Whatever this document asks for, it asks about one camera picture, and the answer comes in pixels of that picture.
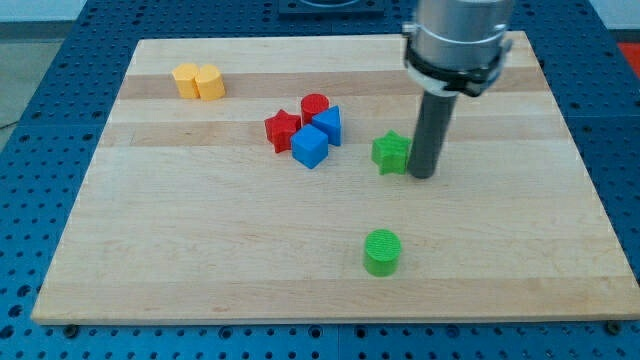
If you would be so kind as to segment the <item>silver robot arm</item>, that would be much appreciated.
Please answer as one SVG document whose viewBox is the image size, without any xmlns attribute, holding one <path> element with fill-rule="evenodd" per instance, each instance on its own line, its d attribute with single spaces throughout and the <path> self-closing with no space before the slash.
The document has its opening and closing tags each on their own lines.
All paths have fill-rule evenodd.
<svg viewBox="0 0 640 360">
<path fill-rule="evenodd" d="M 477 97 L 499 78 L 512 42 L 512 0 L 419 0 L 403 24 L 404 65 L 424 91 Z"/>
</svg>

